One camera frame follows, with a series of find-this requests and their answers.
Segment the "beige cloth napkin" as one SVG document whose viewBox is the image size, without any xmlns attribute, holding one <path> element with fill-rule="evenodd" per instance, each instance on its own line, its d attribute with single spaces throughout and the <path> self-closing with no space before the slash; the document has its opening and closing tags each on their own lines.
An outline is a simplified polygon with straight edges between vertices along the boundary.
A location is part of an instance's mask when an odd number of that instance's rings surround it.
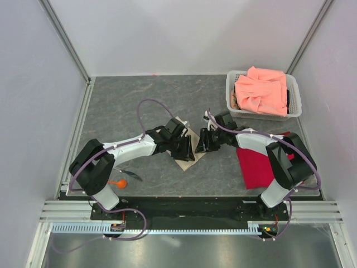
<svg viewBox="0 0 357 268">
<path fill-rule="evenodd" d="M 204 153 L 195 153 L 195 149 L 196 149 L 196 146 L 199 141 L 199 135 L 196 134 L 190 127 L 186 128 L 179 120 L 177 120 L 177 117 L 170 119 L 169 122 L 165 125 L 165 128 L 168 130 L 169 134 L 172 135 L 170 138 L 170 144 L 169 144 L 168 150 L 166 150 L 166 152 L 170 156 L 171 156 L 170 150 L 173 148 L 173 146 L 176 144 L 176 142 L 181 137 L 191 135 L 192 151 L 195 155 L 195 161 L 174 160 L 183 171 L 186 171 L 187 169 L 189 169 L 191 166 L 193 166 L 195 163 L 197 163 L 205 155 Z"/>
</svg>

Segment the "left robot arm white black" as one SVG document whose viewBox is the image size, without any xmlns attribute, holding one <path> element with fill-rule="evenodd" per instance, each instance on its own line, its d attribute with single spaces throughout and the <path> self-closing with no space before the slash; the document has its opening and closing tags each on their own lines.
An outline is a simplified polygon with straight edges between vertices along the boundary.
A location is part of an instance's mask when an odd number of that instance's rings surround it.
<svg viewBox="0 0 357 268">
<path fill-rule="evenodd" d="M 144 134 L 124 141 L 101 143 L 96 138 L 86 143 L 71 163 L 71 191 L 84 192 L 103 207 L 109 219 L 122 215 L 119 197 L 109 186 L 114 167 L 139 157 L 169 152 L 174 160 L 194 161 L 188 123 L 172 118 L 164 126 L 146 130 Z M 74 189 L 77 182 L 80 188 Z"/>
</svg>

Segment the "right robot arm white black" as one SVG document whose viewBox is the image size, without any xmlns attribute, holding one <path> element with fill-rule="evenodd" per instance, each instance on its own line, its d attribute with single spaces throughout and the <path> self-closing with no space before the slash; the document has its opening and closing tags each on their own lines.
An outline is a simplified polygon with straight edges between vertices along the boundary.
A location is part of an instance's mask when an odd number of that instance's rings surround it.
<svg viewBox="0 0 357 268">
<path fill-rule="evenodd" d="M 195 153 L 217 151 L 221 145 L 229 145 L 267 157 L 273 180 L 259 196 L 255 206 L 256 215 L 270 219 L 276 206 L 285 201 L 293 190 L 314 175 L 319 179 L 317 166 L 299 135 L 273 135 L 258 132 L 249 127 L 238 128 L 229 112 L 212 116 L 205 111 L 206 128 L 200 130 L 200 139 Z"/>
</svg>

